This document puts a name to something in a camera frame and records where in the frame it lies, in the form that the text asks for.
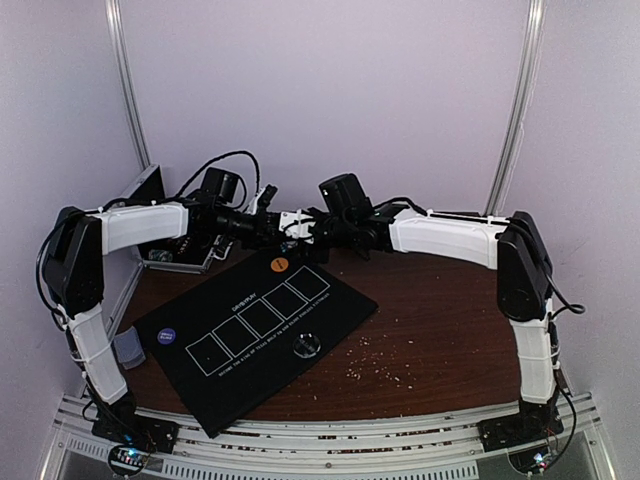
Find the orange big blind button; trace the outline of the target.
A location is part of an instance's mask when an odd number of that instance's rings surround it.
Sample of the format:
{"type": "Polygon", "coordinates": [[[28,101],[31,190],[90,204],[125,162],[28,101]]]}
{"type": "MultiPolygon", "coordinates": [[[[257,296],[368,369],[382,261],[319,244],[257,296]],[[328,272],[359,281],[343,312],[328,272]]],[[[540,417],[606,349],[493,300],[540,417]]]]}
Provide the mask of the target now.
{"type": "Polygon", "coordinates": [[[270,263],[270,268],[276,273],[285,272],[289,268],[289,260],[285,257],[274,258],[270,263]]]}

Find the purple small blind button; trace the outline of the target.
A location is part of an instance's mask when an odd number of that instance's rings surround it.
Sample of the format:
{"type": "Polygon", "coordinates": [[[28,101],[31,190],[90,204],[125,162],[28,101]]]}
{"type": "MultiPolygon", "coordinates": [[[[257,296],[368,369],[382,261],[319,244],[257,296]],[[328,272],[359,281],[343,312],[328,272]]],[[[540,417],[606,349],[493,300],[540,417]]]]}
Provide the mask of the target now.
{"type": "Polygon", "coordinates": [[[170,345],[176,340],[177,334],[173,328],[163,328],[158,331],[156,340],[161,345],[170,345]]]}

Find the black dealer button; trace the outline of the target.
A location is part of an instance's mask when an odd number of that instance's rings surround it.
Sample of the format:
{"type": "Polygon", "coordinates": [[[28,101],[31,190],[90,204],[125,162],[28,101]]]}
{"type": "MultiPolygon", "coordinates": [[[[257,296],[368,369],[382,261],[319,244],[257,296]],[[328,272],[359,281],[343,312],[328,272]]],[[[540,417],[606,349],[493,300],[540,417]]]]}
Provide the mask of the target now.
{"type": "Polygon", "coordinates": [[[321,351],[321,342],[318,336],[313,333],[300,333],[292,344],[293,352],[302,359],[316,357],[321,351]]]}

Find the poker chip row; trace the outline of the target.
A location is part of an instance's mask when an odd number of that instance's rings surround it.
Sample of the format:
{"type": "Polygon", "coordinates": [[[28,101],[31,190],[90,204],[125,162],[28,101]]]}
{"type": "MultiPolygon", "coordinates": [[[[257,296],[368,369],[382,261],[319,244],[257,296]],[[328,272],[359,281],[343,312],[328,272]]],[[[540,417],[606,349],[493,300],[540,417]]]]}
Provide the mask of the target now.
{"type": "Polygon", "coordinates": [[[151,249],[148,252],[147,259],[152,262],[171,263],[173,261],[173,253],[164,249],[151,249]]]}

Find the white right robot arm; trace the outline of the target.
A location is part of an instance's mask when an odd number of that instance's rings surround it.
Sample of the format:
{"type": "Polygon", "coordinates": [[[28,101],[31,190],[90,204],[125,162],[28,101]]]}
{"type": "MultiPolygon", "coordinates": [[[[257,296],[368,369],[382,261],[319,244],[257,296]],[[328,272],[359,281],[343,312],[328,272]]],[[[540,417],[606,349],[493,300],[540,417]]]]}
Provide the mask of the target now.
{"type": "Polygon", "coordinates": [[[513,330],[521,385],[519,410],[487,427],[530,442],[550,429],[560,395],[553,267],[533,218],[439,213],[396,197],[375,207],[309,209],[286,229],[315,251],[352,247],[463,260],[496,274],[497,305],[513,330]]]}

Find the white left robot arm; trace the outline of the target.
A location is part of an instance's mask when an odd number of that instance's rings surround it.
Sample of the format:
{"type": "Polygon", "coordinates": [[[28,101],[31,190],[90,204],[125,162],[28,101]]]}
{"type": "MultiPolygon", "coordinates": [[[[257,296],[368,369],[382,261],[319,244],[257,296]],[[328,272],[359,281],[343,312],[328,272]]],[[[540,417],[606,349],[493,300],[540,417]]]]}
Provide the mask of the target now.
{"type": "Polygon", "coordinates": [[[129,387],[117,365],[103,320],[103,258],[134,245],[185,236],[193,229],[244,242],[270,241],[281,234],[280,215],[218,210],[198,203],[165,201],[83,211],[67,207],[44,241],[39,277],[54,301],[53,313],[94,402],[108,412],[106,429],[123,444],[144,433],[138,415],[119,405],[129,387]]]}

